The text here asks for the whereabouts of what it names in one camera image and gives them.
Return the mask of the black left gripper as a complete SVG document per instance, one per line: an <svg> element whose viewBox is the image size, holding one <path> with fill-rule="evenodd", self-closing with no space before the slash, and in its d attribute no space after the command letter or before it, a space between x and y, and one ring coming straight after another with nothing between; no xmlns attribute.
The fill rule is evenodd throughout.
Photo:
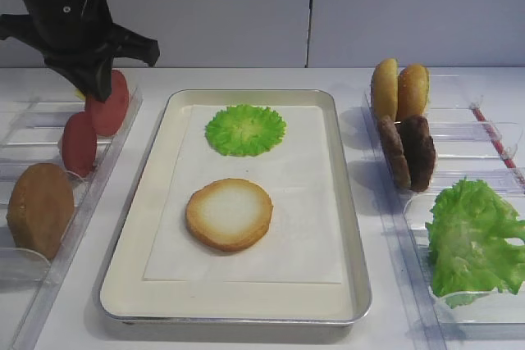
<svg viewBox="0 0 525 350"><path fill-rule="evenodd" d="M107 0L22 0L24 15L1 16L2 39L14 38L39 51L45 64L84 95L106 101L117 57L154 66L158 42L116 24Z"/></svg>

